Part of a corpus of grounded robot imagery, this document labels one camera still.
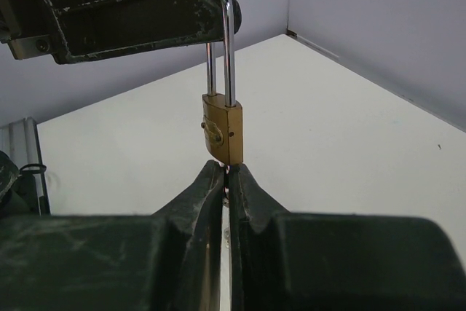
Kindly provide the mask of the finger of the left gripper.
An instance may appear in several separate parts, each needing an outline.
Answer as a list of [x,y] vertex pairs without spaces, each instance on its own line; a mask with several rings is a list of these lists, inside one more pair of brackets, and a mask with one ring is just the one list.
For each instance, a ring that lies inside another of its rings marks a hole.
[[221,0],[38,0],[59,64],[224,38]]

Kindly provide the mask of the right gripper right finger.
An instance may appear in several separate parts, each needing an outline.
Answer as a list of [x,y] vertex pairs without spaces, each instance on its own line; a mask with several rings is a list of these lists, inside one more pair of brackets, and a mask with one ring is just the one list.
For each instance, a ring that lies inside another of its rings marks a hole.
[[232,166],[233,310],[463,310],[465,271],[433,221],[296,213]]

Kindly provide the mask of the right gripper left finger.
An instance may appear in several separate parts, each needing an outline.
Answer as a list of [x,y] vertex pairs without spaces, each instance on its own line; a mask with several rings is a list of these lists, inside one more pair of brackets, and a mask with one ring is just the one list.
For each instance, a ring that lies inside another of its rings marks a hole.
[[3,310],[217,310],[224,170],[150,216],[1,220]]

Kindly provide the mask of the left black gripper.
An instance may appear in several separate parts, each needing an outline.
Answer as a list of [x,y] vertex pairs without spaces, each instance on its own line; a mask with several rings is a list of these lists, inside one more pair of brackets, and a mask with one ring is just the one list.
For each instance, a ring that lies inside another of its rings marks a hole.
[[56,57],[39,0],[1,0],[1,43],[16,60]]

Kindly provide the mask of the long-shackle brass padlock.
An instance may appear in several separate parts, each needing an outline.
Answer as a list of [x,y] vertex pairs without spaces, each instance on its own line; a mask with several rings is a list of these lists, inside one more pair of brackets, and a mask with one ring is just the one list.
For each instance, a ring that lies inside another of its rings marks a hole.
[[243,162],[243,112],[236,99],[234,2],[220,0],[224,44],[224,93],[216,89],[215,45],[206,44],[207,92],[202,96],[201,128],[209,153],[226,166]]

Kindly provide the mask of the small silver keys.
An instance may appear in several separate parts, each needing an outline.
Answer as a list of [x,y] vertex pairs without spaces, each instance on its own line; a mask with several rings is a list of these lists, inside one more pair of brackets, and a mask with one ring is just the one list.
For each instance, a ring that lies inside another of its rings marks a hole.
[[224,168],[222,230],[224,247],[229,249],[229,166]]

